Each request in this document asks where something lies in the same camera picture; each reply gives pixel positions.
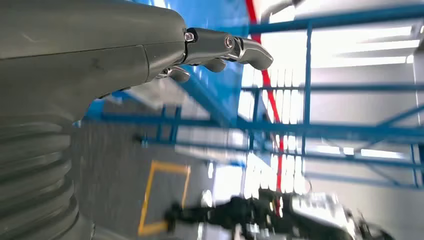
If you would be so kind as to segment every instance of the robotic hand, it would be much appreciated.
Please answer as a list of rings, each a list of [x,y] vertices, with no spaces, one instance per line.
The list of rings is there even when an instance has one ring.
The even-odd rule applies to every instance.
[[[2,0],[0,30],[0,239],[91,238],[62,151],[94,99],[188,80],[179,65],[219,72],[225,61],[260,70],[273,61],[249,39],[123,0]]]
[[[165,68],[156,78],[171,77],[177,82],[185,82],[190,75],[177,65],[202,65],[218,73],[225,66],[225,61],[250,64],[258,70],[265,70],[273,62],[272,56],[256,41],[232,36],[226,32],[203,28],[188,28],[184,34],[184,59],[176,66]]]

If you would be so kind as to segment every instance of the gray floor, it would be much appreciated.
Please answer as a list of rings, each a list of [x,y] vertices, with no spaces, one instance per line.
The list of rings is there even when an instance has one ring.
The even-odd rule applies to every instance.
[[[107,104],[105,109],[108,112],[150,112],[131,102],[122,106]],[[156,133],[152,126],[105,123],[83,123],[81,128],[74,130],[68,152],[73,160],[69,175],[75,181],[80,211],[96,224],[129,239],[196,240],[198,227],[194,225],[178,225],[174,236],[163,231],[138,236],[152,161],[190,166],[186,205],[197,204],[203,190],[212,190],[213,179],[208,178],[207,165],[201,160],[176,153],[169,147],[150,145],[143,148],[133,140],[134,134]],[[172,202],[182,200],[185,181],[184,174],[155,172],[145,226],[162,221],[165,209]]]

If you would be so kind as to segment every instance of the white wall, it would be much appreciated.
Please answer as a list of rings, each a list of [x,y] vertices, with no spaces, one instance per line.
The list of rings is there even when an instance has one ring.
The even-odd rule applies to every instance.
[[[413,83],[412,64],[390,64],[361,67],[316,68],[312,70],[312,84],[322,83]],[[311,96],[311,122],[356,123],[375,125],[401,111],[417,105],[415,93],[337,93],[313,94]],[[415,126],[418,116],[404,121],[402,125]],[[311,145],[325,145],[308,141]],[[335,142],[341,147],[355,146],[352,142]],[[409,152],[409,146],[380,144],[374,149]],[[306,172],[337,174],[385,180],[366,166],[334,164],[305,160]],[[411,170],[379,168],[387,175],[403,183],[412,183]],[[365,218],[381,225],[398,240],[420,240],[424,236],[424,192],[373,187],[363,184],[312,179],[314,192],[331,192],[355,213],[359,209]]]

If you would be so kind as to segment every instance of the black robot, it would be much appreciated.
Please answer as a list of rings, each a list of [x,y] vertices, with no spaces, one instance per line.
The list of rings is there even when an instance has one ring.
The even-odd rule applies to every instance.
[[[394,240],[376,225],[363,219],[354,221],[351,211],[328,194],[299,195],[260,189],[259,199],[236,196],[215,207],[183,209],[173,204],[165,219],[169,231],[173,231],[177,221],[204,222],[227,230],[241,225],[242,235],[247,240],[272,239],[275,235],[308,240]],[[249,226],[266,230],[263,231],[266,235],[257,236]]]

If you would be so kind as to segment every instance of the blue steel frame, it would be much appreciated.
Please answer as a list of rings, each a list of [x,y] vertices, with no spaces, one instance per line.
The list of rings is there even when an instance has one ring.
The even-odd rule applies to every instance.
[[[413,184],[399,183],[396,180],[385,176],[389,181],[380,181],[373,179],[363,179],[356,177],[346,177],[339,175],[328,175],[314,172],[306,172],[306,178],[318,178],[325,180],[344,181],[351,183],[368,184],[380,187],[394,187],[414,190],[424,190],[424,186],[417,180],[417,170],[423,172],[424,164],[417,163],[414,156],[414,145],[424,143],[424,128],[417,127],[393,127],[394,123],[407,117],[415,115],[424,110],[424,105],[402,112],[377,126],[363,125],[334,125],[334,124],[312,124],[310,123],[311,108],[311,92],[418,92],[424,91],[424,84],[368,84],[368,85],[352,85],[352,84],[320,84],[311,85],[311,38],[313,29],[345,26],[354,24],[365,24],[383,21],[404,20],[424,17],[424,4],[407,5],[401,7],[392,7],[379,10],[366,10],[354,13],[344,13],[329,16],[311,17],[297,19],[288,22],[279,22],[271,24],[258,24],[249,26],[250,34],[261,34],[270,32],[306,30],[306,74],[305,85],[299,87],[243,87],[242,91],[251,92],[254,96],[254,108],[252,121],[246,121],[238,118],[235,125],[222,125],[213,119],[188,119],[181,118],[181,108],[177,108],[174,117],[165,115],[165,108],[162,110],[161,116],[157,115],[137,115],[137,114],[115,114],[105,113],[99,110],[89,111],[84,118],[86,121],[101,121],[109,123],[131,123],[131,124],[147,124],[157,125],[156,137],[146,137],[143,141],[149,144],[160,144],[170,146],[192,146],[199,148],[211,148],[218,150],[228,150],[243,153],[266,152],[274,155],[301,156],[302,160],[308,161],[330,161],[342,162],[350,164],[362,164],[365,166],[383,166],[401,169],[411,169],[413,173]],[[304,92],[304,108],[302,124],[282,124],[269,123],[257,120],[258,102],[260,92],[263,90],[299,90]],[[170,125],[171,131],[168,139],[162,138],[162,125]],[[236,147],[220,144],[201,144],[189,141],[177,141],[178,126],[191,126],[201,128],[221,128],[221,129],[240,129],[249,136],[248,145],[246,147]],[[266,149],[263,144],[255,144],[255,132],[267,132],[273,134],[299,136],[302,139],[301,153],[278,152],[274,149]],[[307,153],[305,142],[307,138],[325,138],[330,140],[353,140],[353,141],[369,141],[365,147],[370,147],[378,142],[385,141],[396,144],[410,145],[410,162],[393,161],[384,158],[364,158],[357,155],[334,156],[329,154],[312,154]]]

